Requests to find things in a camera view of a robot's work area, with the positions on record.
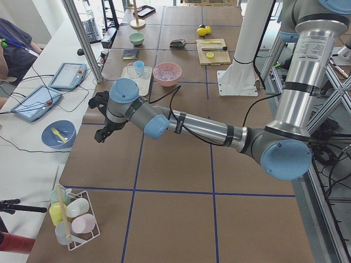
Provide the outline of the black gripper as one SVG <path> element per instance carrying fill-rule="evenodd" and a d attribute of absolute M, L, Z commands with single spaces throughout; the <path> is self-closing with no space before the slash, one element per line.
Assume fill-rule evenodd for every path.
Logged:
<path fill-rule="evenodd" d="M 95 96 L 88 101 L 88 107 L 90 109 L 97 108 L 103 116 L 106 116 L 108 100 L 109 100 L 108 91 L 97 92 Z M 113 131 L 110 129 L 105 129 L 105 128 L 99 129 L 95 132 L 94 139 L 97 142 L 104 143 L 106 138 L 108 138 L 112 133 Z"/>

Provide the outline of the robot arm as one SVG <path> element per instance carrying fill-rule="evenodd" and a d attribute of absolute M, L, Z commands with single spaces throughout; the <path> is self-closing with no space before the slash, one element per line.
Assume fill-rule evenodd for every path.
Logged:
<path fill-rule="evenodd" d="M 166 130 L 189 133 L 209 144 L 232 147 L 253 158 L 280 180 L 303 176 L 312 163 L 307 124 L 314 99 L 324 79 L 336 39 L 350 24 L 350 1 L 284 1 L 280 38 L 296 45 L 274 119 L 263 129 L 230 124 L 174 111 L 139 95 L 137 83 L 115 81 L 109 91 L 90 99 L 105 125 L 95 133 L 97 142 L 131 122 L 158 139 Z"/>

